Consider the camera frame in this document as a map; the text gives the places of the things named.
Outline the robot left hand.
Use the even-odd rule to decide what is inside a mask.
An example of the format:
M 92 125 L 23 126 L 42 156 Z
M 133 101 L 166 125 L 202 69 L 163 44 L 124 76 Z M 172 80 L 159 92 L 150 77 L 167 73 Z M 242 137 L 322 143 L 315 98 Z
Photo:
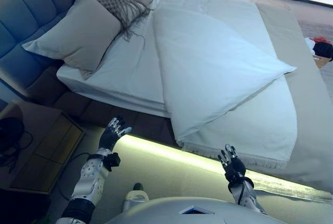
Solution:
M 112 151 L 117 141 L 131 131 L 132 127 L 124 122 L 123 117 L 117 116 L 112 118 L 101 135 L 98 148 Z

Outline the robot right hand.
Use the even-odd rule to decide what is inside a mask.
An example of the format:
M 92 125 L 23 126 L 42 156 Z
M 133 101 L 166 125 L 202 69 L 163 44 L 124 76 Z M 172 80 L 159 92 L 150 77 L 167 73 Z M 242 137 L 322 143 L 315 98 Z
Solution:
M 225 149 L 217 155 L 225 171 L 225 178 L 228 182 L 235 181 L 243 177 L 246 173 L 246 167 L 237 155 L 234 146 L 225 145 Z

